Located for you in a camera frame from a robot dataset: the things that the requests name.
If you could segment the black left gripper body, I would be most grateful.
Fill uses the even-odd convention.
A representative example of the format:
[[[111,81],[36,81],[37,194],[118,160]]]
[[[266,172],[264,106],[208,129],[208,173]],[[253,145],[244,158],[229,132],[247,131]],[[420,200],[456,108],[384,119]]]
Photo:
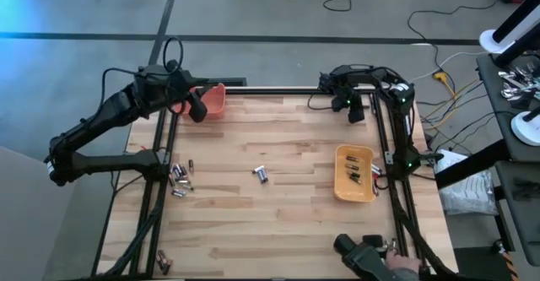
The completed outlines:
[[[169,60],[166,69],[170,70],[166,82],[166,108],[175,115],[181,115],[186,109],[186,103],[190,105],[188,116],[194,122],[202,122],[208,113],[208,108],[203,103],[203,98],[193,95],[192,91],[197,86],[191,86],[190,80],[194,78],[187,70],[180,67],[180,63]]]

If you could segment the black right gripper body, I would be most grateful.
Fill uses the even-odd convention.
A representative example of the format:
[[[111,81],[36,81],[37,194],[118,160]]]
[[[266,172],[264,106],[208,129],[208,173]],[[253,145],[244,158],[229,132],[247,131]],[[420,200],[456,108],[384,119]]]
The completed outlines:
[[[333,90],[334,98],[331,101],[333,112],[348,109],[348,122],[355,124],[365,119],[364,106],[361,94],[352,87],[338,87]]]

